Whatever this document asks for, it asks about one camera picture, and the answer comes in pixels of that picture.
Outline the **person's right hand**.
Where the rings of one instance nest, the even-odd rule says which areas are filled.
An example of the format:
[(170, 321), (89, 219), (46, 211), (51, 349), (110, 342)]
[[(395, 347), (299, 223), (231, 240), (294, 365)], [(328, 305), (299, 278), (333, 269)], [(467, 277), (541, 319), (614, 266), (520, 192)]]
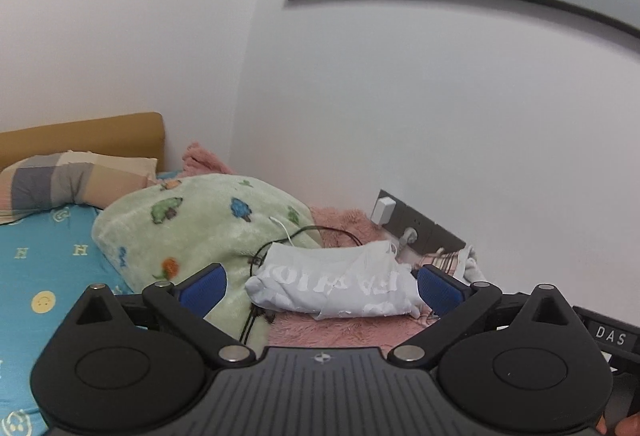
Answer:
[(596, 430), (601, 435), (640, 436), (640, 414), (636, 413), (633, 416), (628, 416), (628, 418), (618, 422), (612, 430), (606, 425), (605, 417), (601, 416)]

